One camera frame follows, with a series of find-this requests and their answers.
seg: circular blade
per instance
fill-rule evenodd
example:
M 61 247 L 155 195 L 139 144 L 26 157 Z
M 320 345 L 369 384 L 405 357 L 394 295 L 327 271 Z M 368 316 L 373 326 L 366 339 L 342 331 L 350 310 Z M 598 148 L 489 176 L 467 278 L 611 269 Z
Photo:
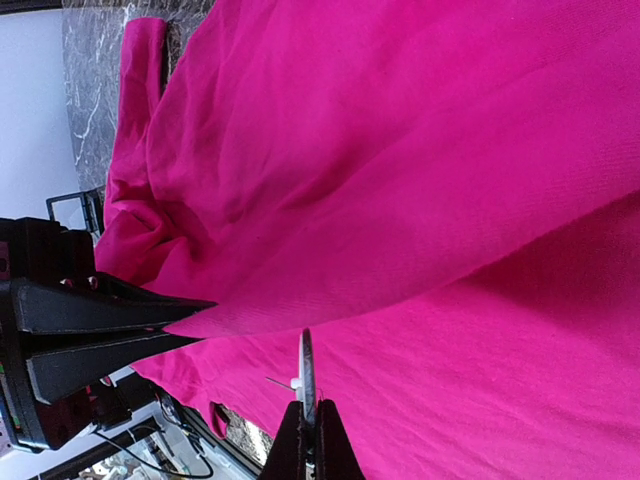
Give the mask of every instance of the circular blade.
M 298 401 L 302 402 L 304 418 L 310 427 L 316 425 L 316 373 L 313 364 L 311 332 L 305 328 L 300 336 L 300 379 L 302 388 L 298 390 Z

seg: gray marble surface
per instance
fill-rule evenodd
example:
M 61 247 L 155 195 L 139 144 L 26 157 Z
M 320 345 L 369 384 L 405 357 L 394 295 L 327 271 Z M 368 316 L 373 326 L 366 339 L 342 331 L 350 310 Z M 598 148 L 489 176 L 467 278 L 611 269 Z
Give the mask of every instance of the gray marble surface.
M 120 50 L 125 25 L 140 17 L 169 22 L 167 79 L 214 0 L 63 0 L 67 109 L 82 190 L 104 185 L 116 125 Z

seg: white wall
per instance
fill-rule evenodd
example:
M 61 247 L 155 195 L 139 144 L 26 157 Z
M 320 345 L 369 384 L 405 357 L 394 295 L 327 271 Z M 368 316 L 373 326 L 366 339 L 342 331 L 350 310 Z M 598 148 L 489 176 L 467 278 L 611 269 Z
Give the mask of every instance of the white wall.
M 0 15 L 0 217 L 47 218 L 47 198 L 76 191 L 62 12 Z

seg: black metal frame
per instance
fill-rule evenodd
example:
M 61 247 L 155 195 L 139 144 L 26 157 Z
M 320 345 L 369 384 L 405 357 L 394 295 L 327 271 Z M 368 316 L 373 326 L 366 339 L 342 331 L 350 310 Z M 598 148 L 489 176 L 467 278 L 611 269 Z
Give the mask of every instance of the black metal frame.
M 96 188 L 85 192 L 70 193 L 68 195 L 48 198 L 47 211 L 49 212 L 49 219 L 53 222 L 59 221 L 53 210 L 54 203 L 65 202 L 77 198 L 80 200 L 80 204 L 82 206 L 85 230 L 89 233 L 98 233 L 102 235 L 104 233 L 104 215 L 99 190 L 100 189 Z
M 0 15 L 62 8 L 62 0 L 0 0 Z

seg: pink fabric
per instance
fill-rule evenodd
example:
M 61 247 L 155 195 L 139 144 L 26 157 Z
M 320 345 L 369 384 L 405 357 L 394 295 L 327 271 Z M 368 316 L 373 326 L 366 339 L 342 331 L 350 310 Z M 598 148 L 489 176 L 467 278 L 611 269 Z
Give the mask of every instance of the pink fabric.
M 136 365 L 274 434 L 313 326 L 368 478 L 640 478 L 640 5 L 131 22 L 98 265 L 218 301 Z

